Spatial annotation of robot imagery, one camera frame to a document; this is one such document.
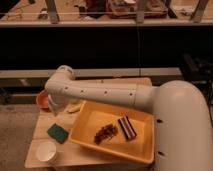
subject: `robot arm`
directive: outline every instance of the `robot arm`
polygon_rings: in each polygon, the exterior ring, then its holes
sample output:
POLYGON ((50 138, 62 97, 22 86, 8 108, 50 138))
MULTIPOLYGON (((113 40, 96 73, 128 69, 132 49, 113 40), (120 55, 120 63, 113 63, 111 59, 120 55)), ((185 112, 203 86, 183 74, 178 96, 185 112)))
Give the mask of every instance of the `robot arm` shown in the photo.
POLYGON ((137 84, 84 83, 61 66, 47 81, 52 110, 70 97, 122 105, 155 115, 156 171, 213 171, 213 137, 208 107, 201 92, 184 81, 160 87, 137 84))

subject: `wooden table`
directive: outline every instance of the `wooden table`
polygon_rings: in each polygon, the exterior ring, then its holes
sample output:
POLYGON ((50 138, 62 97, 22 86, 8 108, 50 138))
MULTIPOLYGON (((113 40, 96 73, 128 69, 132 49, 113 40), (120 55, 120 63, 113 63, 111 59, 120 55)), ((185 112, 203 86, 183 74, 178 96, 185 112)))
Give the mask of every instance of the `wooden table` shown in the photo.
MULTIPOLYGON (((145 85, 151 85, 149 78, 128 78, 128 79, 105 79, 105 80, 93 80, 92 82, 104 82, 104 83, 140 83, 145 85)), ((34 130, 33 138, 28 150, 28 154, 25 161, 26 168, 39 168, 39 167, 62 167, 62 166, 79 166, 79 165, 92 165, 92 164, 112 164, 112 163, 130 163, 130 161, 112 156, 109 154, 96 152, 87 148, 83 148, 80 145, 66 141, 64 144, 57 143, 54 139, 50 138, 47 134, 48 128, 52 124, 65 128, 68 132, 72 129, 73 122, 75 121, 78 112, 69 114, 67 111, 74 104, 68 105, 57 116, 54 116, 51 112, 40 111, 40 115, 34 130), (53 141, 57 146, 59 155, 54 164, 47 164, 40 162, 35 157, 36 149, 38 145, 45 141, 53 141)))

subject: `small white cup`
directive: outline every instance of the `small white cup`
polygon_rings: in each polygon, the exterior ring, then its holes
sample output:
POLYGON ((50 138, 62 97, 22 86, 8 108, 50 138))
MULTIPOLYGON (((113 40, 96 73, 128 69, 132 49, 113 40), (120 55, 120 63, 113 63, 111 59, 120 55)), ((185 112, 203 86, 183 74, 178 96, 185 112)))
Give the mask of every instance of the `small white cup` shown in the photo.
POLYGON ((36 150, 36 158, 41 162, 53 163, 57 157, 55 143, 46 141, 41 143, 36 150))

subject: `yellow tray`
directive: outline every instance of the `yellow tray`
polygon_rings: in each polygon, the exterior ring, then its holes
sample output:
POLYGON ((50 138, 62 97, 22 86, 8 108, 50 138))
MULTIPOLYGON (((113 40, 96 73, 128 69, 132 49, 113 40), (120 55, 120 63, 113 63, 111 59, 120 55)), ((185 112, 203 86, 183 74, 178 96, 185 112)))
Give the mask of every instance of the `yellow tray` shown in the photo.
POLYGON ((154 118, 141 111, 87 101, 74 123, 69 140, 94 150, 150 164, 154 160, 154 118), (129 117, 137 133, 132 141, 126 141, 117 121, 124 115, 129 117), (99 145, 94 143, 95 134, 110 123, 117 126, 118 134, 99 145))

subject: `green sponge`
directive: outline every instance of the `green sponge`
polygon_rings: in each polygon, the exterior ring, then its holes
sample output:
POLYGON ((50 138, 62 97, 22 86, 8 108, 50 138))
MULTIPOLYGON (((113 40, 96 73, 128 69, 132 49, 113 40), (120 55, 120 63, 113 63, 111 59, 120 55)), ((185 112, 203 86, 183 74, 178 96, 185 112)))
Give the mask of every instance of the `green sponge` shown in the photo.
POLYGON ((47 133, 50 137, 54 138, 60 144, 63 144, 64 141, 68 137, 68 132, 62 128, 61 126, 57 125, 56 123, 53 124, 48 130, 47 133))

